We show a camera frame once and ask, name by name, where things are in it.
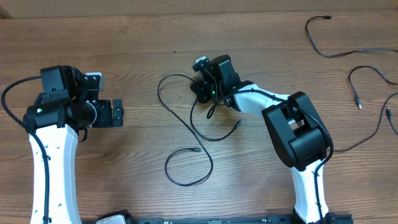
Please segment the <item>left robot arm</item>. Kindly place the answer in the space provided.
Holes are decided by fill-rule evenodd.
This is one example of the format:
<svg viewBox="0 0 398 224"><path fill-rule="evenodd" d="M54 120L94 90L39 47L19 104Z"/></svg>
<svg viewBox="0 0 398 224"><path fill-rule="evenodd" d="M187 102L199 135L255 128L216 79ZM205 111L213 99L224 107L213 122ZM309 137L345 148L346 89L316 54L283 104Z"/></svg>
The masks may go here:
<svg viewBox="0 0 398 224"><path fill-rule="evenodd" d="M24 115L34 159L31 223L81 223L75 155L79 132L123 125L120 99L101 100L104 77L67 65L40 71L43 92Z"/></svg>

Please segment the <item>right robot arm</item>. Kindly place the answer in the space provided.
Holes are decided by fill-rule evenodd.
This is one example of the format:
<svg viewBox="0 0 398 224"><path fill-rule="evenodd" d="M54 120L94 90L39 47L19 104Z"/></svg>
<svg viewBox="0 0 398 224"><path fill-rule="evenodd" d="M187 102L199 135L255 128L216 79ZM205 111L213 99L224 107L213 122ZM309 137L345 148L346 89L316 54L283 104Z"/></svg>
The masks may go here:
<svg viewBox="0 0 398 224"><path fill-rule="evenodd" d="M295 189L294 215L299 223L330 223L323 186L323 166L333 142L309 97L302 91L283 95L242 81L229 55L193 65L201 77L191 85L200 103L224 103L239 112L264 119L274 150L291 173Z"/></svg>

